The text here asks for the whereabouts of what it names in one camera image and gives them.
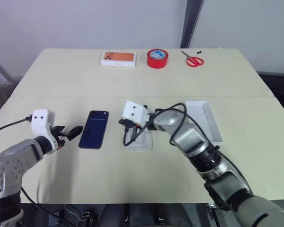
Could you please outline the red handled scissors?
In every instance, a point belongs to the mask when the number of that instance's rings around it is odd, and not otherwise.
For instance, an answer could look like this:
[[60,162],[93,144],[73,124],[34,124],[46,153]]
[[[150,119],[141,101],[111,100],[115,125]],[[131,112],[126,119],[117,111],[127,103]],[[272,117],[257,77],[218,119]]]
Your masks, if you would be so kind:
[[188,66],[192,68],[196,68],[202,66],[204,64],[204,60],[198,57],[193,57],[181,50],[181,52],[186,56],[186,63]]

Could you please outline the white phone box tray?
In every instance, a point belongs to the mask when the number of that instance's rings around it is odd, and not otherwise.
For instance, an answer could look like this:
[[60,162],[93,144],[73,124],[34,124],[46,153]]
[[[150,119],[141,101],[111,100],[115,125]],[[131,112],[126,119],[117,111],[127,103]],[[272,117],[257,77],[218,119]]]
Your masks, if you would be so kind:
[[143,131],[135,141],[125,147],[128,150],[152,150],[152,133]]

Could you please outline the metal table leg bracket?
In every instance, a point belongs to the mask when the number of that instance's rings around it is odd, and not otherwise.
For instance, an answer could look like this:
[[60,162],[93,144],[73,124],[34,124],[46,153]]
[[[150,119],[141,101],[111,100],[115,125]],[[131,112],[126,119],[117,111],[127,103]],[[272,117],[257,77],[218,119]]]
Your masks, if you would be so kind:
[[217,217],[216,210],[218,210],[219,208],[217,208],[216,204],[210,202],[210,203],[208,203],[206,205],[206,207],[208,209],[208,212],[209,212],[211,220],[214,220],[215,222],[218,222],[218,217]]

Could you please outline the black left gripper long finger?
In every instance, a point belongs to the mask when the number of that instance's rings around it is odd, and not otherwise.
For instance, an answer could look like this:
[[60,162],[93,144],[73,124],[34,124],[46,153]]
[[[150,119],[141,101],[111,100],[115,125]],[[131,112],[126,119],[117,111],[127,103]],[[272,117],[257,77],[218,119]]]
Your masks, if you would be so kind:
[[78,137],[83,131],[83,126],[76,126],[73,129],[71,129],[70,131],[65,133],[65,137],[71,141],[74,138]]

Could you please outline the dark blue smartphone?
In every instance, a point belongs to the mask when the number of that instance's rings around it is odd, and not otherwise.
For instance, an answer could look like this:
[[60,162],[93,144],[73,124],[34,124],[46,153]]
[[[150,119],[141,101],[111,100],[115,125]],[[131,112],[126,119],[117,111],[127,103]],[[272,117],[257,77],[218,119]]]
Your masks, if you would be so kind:
[[103,143],[109,112],[90,111],[84,126],[79,147],[83,149],[100,149]]

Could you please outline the black office chair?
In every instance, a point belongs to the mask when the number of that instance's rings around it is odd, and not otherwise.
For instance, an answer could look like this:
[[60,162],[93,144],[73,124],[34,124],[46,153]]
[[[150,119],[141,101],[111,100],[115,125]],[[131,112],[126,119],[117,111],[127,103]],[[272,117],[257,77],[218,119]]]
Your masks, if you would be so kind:
[[259,76],[284,108],[284,74],[268,75],[267,73],[259,73]]

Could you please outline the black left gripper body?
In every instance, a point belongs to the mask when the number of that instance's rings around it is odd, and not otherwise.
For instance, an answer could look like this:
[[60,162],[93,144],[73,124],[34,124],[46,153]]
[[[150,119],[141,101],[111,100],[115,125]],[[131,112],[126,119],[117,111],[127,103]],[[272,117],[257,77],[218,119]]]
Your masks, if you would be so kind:
[[65,134],[61,131],[60,133],[52,133],[52,128],[50,129],[51,134],[56,139],[57,142],[57,148],[60,149],[65,145],[65,140],[60,139],[60,137],[65,137]]

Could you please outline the dark grey wall pillar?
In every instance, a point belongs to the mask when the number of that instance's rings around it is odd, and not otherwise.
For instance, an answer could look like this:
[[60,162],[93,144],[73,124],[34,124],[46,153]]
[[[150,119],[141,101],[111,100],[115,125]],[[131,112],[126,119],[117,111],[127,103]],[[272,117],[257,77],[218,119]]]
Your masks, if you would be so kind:
[[204,0],[187,0],[180,48],[189,48]]

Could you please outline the black box with connector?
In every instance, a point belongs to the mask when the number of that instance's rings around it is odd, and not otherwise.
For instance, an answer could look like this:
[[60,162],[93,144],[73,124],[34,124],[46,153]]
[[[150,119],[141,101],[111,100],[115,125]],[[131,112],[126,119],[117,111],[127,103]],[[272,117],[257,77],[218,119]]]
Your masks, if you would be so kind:
[[78,227],[93,227],[94,217],[94,210],[92,208],[87,209],[82,213],[82,220],[78,222]]

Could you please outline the white box with orange print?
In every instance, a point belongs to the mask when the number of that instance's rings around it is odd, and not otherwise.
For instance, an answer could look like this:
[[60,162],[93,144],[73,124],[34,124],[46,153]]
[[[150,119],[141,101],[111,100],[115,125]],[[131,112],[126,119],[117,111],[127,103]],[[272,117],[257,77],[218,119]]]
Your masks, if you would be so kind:
[[134,68],[137,54],[133,52],[105,51],[100,59],[102,66],[116,66]]

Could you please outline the red tape roll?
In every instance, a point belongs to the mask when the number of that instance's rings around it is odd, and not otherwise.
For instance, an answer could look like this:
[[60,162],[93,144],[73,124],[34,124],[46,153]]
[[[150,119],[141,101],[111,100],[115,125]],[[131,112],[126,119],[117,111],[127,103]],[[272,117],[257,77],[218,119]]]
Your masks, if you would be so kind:
[[163,49],[152,49],[147,52],[147,65],[154,69],[164,68],[168,63],[169,54]]

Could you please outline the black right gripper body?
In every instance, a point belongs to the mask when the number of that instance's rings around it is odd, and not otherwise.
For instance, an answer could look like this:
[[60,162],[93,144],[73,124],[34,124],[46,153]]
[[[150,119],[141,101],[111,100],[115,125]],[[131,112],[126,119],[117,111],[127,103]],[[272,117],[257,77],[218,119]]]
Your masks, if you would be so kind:
[[144,131],[147,128],[147,125],[142,127],[141,125],[128,119],[120,119],[118,123],[124,126],[124,132],[128,132],[131,128],[135,129],[137,132]]

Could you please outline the white phone box lid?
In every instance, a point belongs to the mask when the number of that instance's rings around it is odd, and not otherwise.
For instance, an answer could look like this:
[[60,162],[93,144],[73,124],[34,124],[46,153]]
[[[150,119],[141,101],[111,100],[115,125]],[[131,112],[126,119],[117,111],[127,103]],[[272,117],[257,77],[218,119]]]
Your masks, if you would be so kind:
[[185,101],[187,113],[202,128],[213,145],[221,145],[222,134],[214,117],[209,101]]

